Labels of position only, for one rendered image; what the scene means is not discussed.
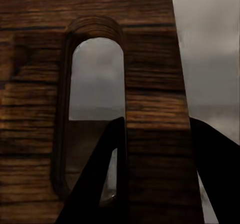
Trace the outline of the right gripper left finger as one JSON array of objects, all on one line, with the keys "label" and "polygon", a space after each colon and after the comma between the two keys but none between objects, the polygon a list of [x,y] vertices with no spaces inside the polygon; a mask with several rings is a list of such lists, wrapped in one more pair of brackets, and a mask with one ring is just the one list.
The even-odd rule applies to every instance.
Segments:
[{"label": "right gripper left finger", "polygon": [[[131,224],[124,117],[104,130],[55,224]],[[99,207],[112,152],[117,149],[116,206]]]}]

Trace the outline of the cutting board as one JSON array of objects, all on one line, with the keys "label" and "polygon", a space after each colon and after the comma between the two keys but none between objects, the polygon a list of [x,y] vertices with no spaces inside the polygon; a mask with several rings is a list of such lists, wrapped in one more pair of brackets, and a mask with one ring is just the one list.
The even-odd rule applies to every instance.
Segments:
[{"label": "cutting board", "polygon": [[130,224],[205,224],[173,0],[0,0],[0,224],[65,206],[72,57],[99,37],[124,57]]}]

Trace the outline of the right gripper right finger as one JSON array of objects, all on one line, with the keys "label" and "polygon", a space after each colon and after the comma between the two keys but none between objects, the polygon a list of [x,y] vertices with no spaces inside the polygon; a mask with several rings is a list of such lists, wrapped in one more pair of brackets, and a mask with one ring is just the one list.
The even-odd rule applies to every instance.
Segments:
[{"label": "right gripper right finger", "polygon": [[219,224],[240,224],[240,146],[204,121],[189,118],[196,169]]}]

